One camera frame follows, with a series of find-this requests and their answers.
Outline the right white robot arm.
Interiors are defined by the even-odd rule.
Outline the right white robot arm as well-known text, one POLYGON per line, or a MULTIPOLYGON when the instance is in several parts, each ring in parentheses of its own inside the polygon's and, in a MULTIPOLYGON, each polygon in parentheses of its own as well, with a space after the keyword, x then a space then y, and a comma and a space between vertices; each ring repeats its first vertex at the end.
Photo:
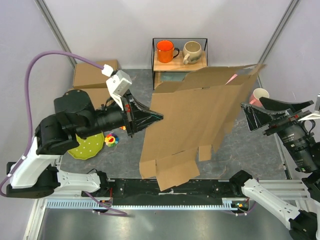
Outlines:
POLYGON ((258 181, 244 170, 229 179, 229 191, 261 205, 275 216, 294 240, 320 238, 320 144, 313 129, 320 118, 320 102, 284 102, 259 98, 261 107, 241 104, 251 132, 264 126, 265 136, 277 135, 296 165, 307 174, 300 180, 258 181), (306 108, 315 104, 314 112, 306 108), (307 129, 306 122, 311 123, 307 129))

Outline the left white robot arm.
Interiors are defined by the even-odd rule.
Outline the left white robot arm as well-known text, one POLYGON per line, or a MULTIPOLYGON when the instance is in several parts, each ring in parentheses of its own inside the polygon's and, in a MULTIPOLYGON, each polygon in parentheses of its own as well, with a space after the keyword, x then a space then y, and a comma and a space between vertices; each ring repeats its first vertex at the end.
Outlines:
POLYGON ((21 164, 8 162, 10 183, 6 197, 39 199, 57 192, 88 192, 104 197, 110 191, 107 174, 70 173, 58 169, 54 162, 67 151, 80 146, 77 137, 86 139, 125 127, 129 136, 161 121, 161 113, 137 101, 130 91, 124 94, 124 107, 117 103, 95 109, 87 92, 73 89, 54 100, 55 113, 44 118, 35 130, 31 148, 21 164))

